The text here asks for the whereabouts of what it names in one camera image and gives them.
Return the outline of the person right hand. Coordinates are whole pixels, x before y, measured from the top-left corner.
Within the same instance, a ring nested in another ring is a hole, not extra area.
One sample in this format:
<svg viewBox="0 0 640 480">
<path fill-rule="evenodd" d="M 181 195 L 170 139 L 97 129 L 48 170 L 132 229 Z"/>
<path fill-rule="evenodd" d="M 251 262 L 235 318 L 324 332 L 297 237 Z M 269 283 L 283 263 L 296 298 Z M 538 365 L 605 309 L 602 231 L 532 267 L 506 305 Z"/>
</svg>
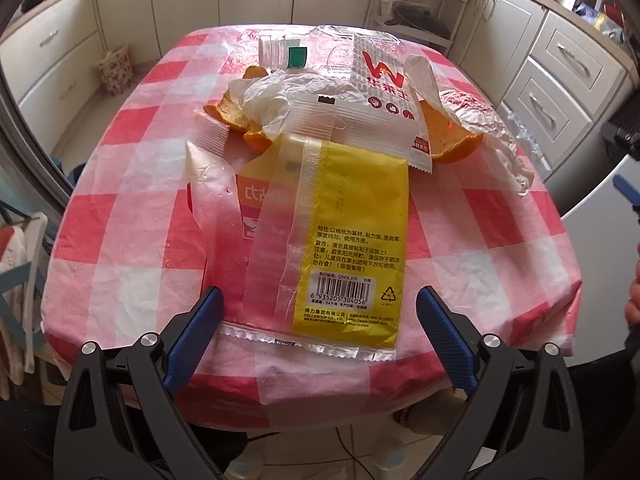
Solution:
<svg viewBox="0 0 640 480">
<path fill-rule="evenodd" d="M 624 307 L 624 315 L 630 330 L 640 325 L 640 260 L 634 268 L 634 280 L 629 286 L 629 298 Z"/>
</svg>

